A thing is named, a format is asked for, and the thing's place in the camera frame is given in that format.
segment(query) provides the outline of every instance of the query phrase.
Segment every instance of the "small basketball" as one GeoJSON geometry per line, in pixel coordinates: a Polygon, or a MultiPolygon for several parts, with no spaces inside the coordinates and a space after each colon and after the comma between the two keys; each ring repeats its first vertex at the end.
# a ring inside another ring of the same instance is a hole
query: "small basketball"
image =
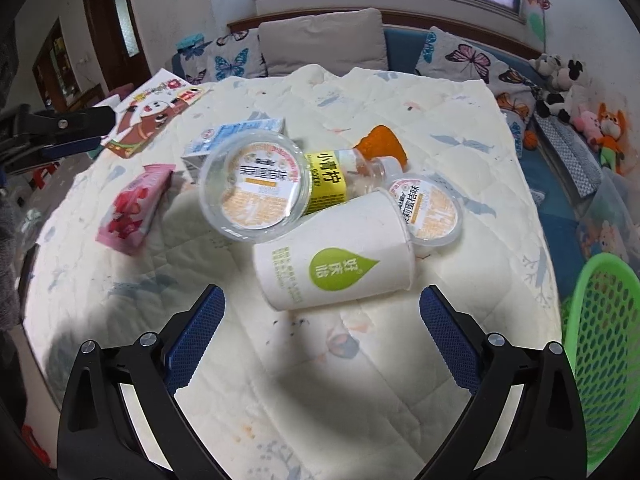
{"type": "Polygon", "coordinates": [[[526,150],[535,150],[538,147],[538,138],[536,137],[536,134],[531,130],[527,130],[526,132],[524,132],[522,145],[526,150]]]}

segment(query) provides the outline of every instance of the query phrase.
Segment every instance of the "pink snack package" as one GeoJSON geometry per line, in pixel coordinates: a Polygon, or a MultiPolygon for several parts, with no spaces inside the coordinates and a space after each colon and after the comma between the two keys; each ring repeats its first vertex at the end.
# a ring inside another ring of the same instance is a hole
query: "pink snack package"
{"type": "Polygon", "coordinates": [[[123,189],[100,222],[97,242],[133,254],[151,227],[162,194],[171,184],[175,164],[150,164],[123,189]]]}

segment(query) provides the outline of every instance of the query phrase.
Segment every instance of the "cartoon book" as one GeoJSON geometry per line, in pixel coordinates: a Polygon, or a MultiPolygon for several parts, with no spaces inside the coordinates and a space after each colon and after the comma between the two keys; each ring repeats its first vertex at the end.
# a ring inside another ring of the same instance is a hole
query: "cartoon book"
{"type": "Polygon", "coordinates": [[[102,145],[122,158],[131,157],[205,92],[161,68],[115,108],[116,125],[102,145]]]}

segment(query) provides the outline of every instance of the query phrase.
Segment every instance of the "silver bolt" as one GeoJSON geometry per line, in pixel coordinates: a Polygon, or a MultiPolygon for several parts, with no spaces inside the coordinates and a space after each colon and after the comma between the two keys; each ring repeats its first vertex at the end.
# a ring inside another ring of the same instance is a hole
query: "silver bolt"
{"type": "Polygon", "coordinates": [[[95,342],[91,341],[89,339],[89,341],[85,341],[84,343],[82,343],[82,346],[80,347],[80,351],[83,354],[90,354],[91,352],[93,352],[95,349],[95,342]]]}
{"type": "Polygon", "coordinates": [[[560,355],[562,354],[562,345],[553,341],[549,343],[549,350],[552,354],[560,355]]]}
{"type": "Polygon", "coordinates": [[[504,338],[500,334],[489,334],[489,343],[493,346],[502,346],[504,345],[504,338]]]}
{"type": "Polygon", "coordinates": [[[151,346],[157,340],[158,338],[156,337],[156,334],[154,334],[153,332],[147,332],[146,334],[143,334],[142,337],[140,338],[140,344],[142,346],[151,346]]]}

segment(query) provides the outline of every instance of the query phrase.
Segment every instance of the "orange fox plush toy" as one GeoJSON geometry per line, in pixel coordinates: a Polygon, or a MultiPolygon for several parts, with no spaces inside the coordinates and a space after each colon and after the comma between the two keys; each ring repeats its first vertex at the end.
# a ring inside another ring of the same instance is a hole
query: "orange fox plush toy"
{"type": "Polygon", "coordinates": [[[611,171],[620,173],[620,160],[624,160],[625,154],[618,144],[618,140],[626,133],[626,119],[622,110],[617,114],[607,111],[607,106],[600,103],[598,120],[602,137],[590,139],[590,143],[600,147],[600,165],[607,166],[611,171]]]}

